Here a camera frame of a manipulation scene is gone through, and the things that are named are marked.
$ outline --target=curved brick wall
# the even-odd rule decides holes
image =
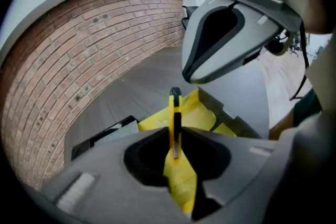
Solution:
[[[1,140],[16,174],[39,188],[62,169],[80,112],[144,58],[178,46],[182,0],[68,0],[35,22],[0,76]]]

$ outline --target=black opening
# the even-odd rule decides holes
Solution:
[[[198,133],[182,128],[182,149],[197,174],[197,190],[193,220],[199,220],[221,208],[213,199],[206,198],[202,182],[220,176],[228,166],[231,156],[222,144]],[[163,128],[157,133],[131,145],[125,152],[124,163],[128,171],[148,186],[168,187],[163,176],[166,155],[169,151],[169,131]]]
[[[237,16],[227,7],[211,12],[204,20],[194,61],[212,48],[237,24]]]

